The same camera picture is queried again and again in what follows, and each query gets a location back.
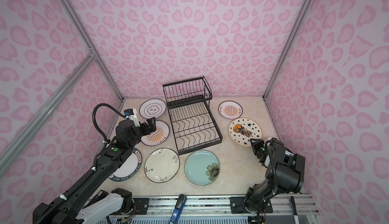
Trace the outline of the star pattern cartoon plate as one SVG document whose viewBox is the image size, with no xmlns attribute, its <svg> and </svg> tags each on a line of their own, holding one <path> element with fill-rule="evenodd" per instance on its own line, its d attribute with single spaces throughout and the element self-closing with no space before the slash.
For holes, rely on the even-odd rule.
<svg viewBox="0 0 389 224">
<path fill-rule="evenodd" d="M 231 139 L 243 147 L 251 147 L 251 139 L 262 139 L 262 129 L 255 121 L 248 118 L 237 118 L 228 126 Z"/>
</svg>

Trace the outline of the light green flower plate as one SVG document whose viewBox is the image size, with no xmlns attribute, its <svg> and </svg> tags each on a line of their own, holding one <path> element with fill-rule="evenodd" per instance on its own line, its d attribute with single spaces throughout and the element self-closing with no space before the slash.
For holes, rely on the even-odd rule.
<svg viewBox="0 0 389 224">
<path fill-rule="evenodd" d="M 186 159 L 185 174 L 188 180 L 196 185 L 209 185 L 220 174 L 220 162 L 210 151 L 195 151 Z"/>
</svg>

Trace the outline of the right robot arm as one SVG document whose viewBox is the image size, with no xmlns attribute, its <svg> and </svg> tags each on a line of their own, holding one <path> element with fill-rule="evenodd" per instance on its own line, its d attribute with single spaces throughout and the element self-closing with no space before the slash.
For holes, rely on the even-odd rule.
<svg viewBox="0 0 389 224">
<path fill-rule="evenodd" d="M 306 158 L 293 153 L 276 138 L 252 138 L 250 143 L 259 163 L 267 170 L 265 180 L 248 189 L 244 203 L 247 211 L 260 213 L 276 195 L 297 194 L 302 189 Z"/>
</svg>

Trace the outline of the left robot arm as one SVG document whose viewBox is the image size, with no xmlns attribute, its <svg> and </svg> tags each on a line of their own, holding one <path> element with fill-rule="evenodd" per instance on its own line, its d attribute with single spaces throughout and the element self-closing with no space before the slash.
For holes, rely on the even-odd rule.
<svg viewBox="0 0 389 224">
<path fill-rule="evenodd" d="M 33 211 L 34 224 L 85 224 L 79 212 L 98 187 L 132 155 L 141 138 L 155 132 L 156 119 L 135 126 L 131 119 L 122 120 L 111 143 L 97 154 L 91 169 L 51 203 L 41 203 Z"/>
</svg>

